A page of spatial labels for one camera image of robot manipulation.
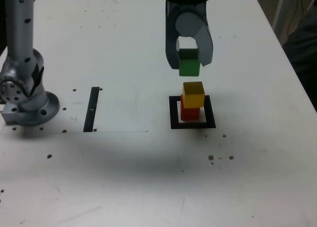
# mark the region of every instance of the black strip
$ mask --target black strip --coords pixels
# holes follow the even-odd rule
[[[84,132],[93,132],[98,95],[99,87],[92,87],[86,113]]]
[[[177,102],[180,101],[180,96],[169,97],[169,114],[170,114],[170,128],[171,129],[208,129],[216,128],[214,121],[211,101],[208,95],[205,95],[204,110],[206,122],[196,123],[179,123],[178,121],[178,109]]]

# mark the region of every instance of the red block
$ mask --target red block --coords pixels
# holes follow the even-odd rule
[[[199,120],[200,107],[185,108],[183,103],[183,96],[180,97],[180,119],[182,121]]]

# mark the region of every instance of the black tape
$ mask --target black tape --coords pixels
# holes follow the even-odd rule
[[[88,108],[86,113],[86,119],[84,124],[84,130],[83,130],[84,132],[93,132],[95,114],[96,114],[97,103],[98,103],[99,88],[100,87],[91,88]]]

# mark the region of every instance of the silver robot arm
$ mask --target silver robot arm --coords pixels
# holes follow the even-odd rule
[[[44,61],[33,49],[34,0],[5,0],[7,58],[0,72],[0,93],[7,124],[36,126],[53,118],[58,98],[44,90]]]

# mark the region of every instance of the green block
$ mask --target green block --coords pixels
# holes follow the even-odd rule
[[[179,76],[199,76],[200,61],[197,49],[180,49]]]

